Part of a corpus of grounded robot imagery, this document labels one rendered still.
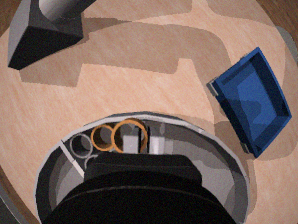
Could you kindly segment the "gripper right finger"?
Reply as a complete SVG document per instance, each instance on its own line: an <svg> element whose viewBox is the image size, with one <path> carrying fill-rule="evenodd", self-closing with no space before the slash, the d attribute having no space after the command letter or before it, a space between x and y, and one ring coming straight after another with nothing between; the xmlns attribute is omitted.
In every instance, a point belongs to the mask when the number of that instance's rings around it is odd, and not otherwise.
<svg viewBox="0 0 298 224"><path fill-rule="evenodd" d="M165 137L158 135L154 126L148 126L147 131L147 153L149 154L164 154Z"/></svg>

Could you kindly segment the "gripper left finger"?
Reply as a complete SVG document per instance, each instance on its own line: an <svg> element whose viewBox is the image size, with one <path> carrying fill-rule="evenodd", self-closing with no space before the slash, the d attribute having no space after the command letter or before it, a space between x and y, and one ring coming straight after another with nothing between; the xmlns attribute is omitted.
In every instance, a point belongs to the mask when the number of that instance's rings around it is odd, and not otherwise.
<svg viewBox="0 0 298 224"><path fill-rule="evenodd" d="M138 154L141 150L141 128L135 126L131 134L123 136L123 153Z"/></svg>

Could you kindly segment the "blue tray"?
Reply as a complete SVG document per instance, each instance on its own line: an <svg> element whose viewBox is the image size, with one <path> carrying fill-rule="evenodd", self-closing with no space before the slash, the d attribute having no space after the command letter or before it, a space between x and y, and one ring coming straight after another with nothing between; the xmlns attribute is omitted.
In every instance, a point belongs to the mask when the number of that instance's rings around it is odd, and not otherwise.
<svg viewBox="0 0 298 224"><path fill-rule="evenodd" d="M259 46L206 86L230 121L243 151L255 158L292 118L282 89Z"/></svg>

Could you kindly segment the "bronze ring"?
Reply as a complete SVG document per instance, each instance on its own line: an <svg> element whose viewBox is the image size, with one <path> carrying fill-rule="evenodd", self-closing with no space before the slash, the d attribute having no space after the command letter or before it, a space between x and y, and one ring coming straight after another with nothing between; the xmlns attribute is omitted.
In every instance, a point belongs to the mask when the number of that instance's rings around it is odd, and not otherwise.
<svg viewBox="0 0 298 224"><path fill-rule="evenodd" d="M114 127L116 126L116 124L113 123L104 123L101 124L99 126L96 126L92 133L91 133L91 141L93 143L93 145L101 151L108 151L110 149L113 148L112 143L106 143L102 140L101 136L100 136L100 131L102 129L102 127L106 127L109 128L111 131L114 129Z"/></svg>
<svg viewBox="0 0 298 224"><path fill-rule="evenodd" d="M112 145L114 146L116 151L123 153L123 140L120 137L120 128L121 128L122 124L125 124L125 123L136 124L137 126L139 126L142 129L142 131L144 133L144 138L141 141L141 150L140 150L140 153L141 153L147 145L148 137L147 137L147 128L146 128L144 122L142 122L138 118L134 118L134 117L126 118L125 120L116 124L116 126L112 130L112 134L111 134Z"/></svg>

